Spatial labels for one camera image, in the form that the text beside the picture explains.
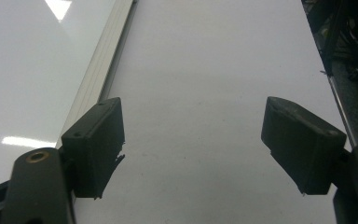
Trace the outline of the whiteboard with aluminium frame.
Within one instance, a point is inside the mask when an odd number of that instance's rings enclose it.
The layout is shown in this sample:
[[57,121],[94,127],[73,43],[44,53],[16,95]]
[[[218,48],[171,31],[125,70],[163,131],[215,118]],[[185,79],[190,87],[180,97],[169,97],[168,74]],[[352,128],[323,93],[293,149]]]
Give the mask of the whiteboard with aluminium frame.
[[134,0],[0,0],[0,183],[100,99]]

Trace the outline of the black metal stand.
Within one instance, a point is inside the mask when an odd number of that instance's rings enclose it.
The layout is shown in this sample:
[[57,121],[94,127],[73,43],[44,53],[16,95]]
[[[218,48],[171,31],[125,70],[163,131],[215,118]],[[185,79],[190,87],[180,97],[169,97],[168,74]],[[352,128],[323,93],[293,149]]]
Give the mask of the black metal stand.
[[358,65],[358,0],[300,1],[311,32],[322,36],[319,52],[327,74],[332,75],[339,43],[344,43],[349,58]]

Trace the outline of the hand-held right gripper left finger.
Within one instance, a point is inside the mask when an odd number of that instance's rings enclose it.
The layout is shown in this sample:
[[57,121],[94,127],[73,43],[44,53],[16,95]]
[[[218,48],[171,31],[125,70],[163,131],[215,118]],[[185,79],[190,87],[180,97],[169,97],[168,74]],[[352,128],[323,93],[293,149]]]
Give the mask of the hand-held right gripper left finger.
[[124,159],[124,155],[119,155],[124,143],[119,97],[94,105],[62,135],[64,156],[76,170],[76,197],[103,196],[112,173]]

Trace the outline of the metal floor rail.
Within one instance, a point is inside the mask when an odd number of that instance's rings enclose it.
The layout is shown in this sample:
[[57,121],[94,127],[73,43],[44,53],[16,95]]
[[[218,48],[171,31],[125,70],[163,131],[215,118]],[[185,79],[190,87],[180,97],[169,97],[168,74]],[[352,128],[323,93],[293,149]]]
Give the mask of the metal floor rail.
[[334,95],[335,102],[336,102],[336,105],[337,105],[337,108],[338,108],[342,123],[343,123],[343,125],[345,127],[346,134],[347,134],[348,139],[349,139],[349,143],[350,143],[351,147],[356,147],[357,146],[357,140],[355,139],[353,128],[350,125],[350,120],[349,120],[349,117],[348,117],[348,113],[345,110],[343,101],[342,101],[342,99],[341,99],[341,97],[339,95],[337,83],[336,83],[334,77],[330,76],[326,71],[322,71],[322,74],[324,74],[326,76],[327,81],[328,81],[328,83],[330,85],[331,91],[332,91],[332,93]]

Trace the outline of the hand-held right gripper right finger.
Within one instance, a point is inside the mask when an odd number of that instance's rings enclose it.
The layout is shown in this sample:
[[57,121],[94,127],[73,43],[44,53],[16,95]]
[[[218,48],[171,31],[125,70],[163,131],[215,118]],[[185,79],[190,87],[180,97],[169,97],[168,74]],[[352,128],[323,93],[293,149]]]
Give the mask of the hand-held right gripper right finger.
[[261,140],[300,192],[325,195],[346,134],[301,105],[270,96]]

